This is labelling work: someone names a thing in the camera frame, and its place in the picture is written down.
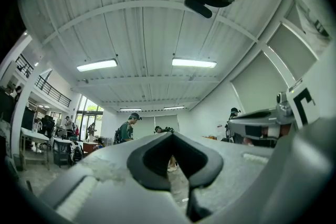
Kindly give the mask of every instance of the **floor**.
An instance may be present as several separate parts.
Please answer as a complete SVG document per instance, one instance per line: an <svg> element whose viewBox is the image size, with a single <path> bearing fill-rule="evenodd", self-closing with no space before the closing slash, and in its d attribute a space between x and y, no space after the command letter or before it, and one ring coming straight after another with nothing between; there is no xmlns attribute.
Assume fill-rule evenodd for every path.
<svg viewBox="0 0 336 224"><path fill-rule="evenodd" d="M33 147L31 151L27 151L26 155L35 155L35 147ZM49 152L49 165L50 170L48 170L46 165L42 162L30 163L27 161L27 170L18 171L20 177L19 183L25 188L28 188L26 181L30 181L33 193L39 196L52 181L68 169L67 165L61 165L60 168L54 164L52 152ZM172 196L183 213L185 213L188 203L188 180L180 168L176 171L169 172L168 178L171 182Z"/></svg>

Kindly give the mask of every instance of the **doorway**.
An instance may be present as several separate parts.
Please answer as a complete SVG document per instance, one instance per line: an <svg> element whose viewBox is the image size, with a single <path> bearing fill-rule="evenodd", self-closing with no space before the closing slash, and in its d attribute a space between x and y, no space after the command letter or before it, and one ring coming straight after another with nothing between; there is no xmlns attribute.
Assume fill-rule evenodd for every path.
<svg viewBox="0 0 336 224"><path fill-rule="evenodd" d="M88 132L88 127L95 122L95 115L83 115L82 122L81 122L81 128L79 132L79 139L81 141L85 140L86 134Z"/></svg>

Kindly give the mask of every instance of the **fluorescent light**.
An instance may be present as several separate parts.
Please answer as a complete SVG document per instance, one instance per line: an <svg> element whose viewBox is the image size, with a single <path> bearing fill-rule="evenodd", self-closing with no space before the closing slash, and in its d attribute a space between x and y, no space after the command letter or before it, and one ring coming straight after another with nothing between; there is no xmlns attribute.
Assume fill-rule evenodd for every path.
<svg viewBox="0 0 336 224"><path fill-rule="evenodd" d="M216 62L207 62L207 61L197 61L197 60L187 60L187 59L173 59L173 66L180 66L180 67L209 67L214 68L217 63Z"/></svg>
<svg viewBox="0 0 336 224"><path fill-rule="evenodd" d="M170 109L183 109L184 105L181 106L172 106L171 108L164 108L163 110L170 110Z"/></svg>
<svg viewBox="0 0 336 224"><path fill-rule="evenodd" d="M120 111L142 111L142 109L120 109Z"/></svg>
<svg viewBox="0 0 336 224"><path fill-rule="evenodd" d="M78 66L77 69L79 72L94 70L94 69L100 69L100 68L106 68L106 67L116 67L117 61L114 59L111 60L104 60L99 62L92 62L88 63L87 65Z"/></svg>

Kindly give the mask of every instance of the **white table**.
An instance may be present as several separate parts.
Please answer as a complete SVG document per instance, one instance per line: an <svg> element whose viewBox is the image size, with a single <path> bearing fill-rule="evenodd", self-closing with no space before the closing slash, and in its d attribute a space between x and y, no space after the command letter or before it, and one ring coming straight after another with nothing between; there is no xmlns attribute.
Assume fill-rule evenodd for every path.
<svg viewBox="0 0 336 224"><path fill-rule="evenodd" d="M21 153L21 156L23 158L23 168L24 168L24 170L27 170L26 159L31 160L31 161L40 161L41 159L40 158L27 158L25 156L26 155L26 140L31 139L35 143L44 143L44 142L48 142L49 138L46 137L43 134L31 131L31 130L27 130L25 128L21 128L21 138L22 139L20 139L20 143L23 140L23 146L20 145L20 153ZM47 145L47 157L46 157L45 160L47 162L47 168L49 170L50 167L49 167L48 149L49 149L49 147Z"/></svg>

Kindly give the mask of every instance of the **balcony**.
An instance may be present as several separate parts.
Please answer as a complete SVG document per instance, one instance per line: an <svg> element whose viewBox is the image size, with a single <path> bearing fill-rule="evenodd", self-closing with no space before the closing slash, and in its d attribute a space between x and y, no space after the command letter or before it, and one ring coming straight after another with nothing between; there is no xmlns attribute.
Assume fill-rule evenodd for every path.
<svg viewBox="0 0 336 224"><path fill-rule="evenodd" d="M33 67L28 63L28 61L20 55L17 58L16 63L18 64L17 69L26 77L29 78L30 74L33 72ZM51 98L55 99L62 105L69 107L71 100L57 91L53 86L51 86L44 78L38 76L38 79L35 82L35 86L46 93Z"/></svg>

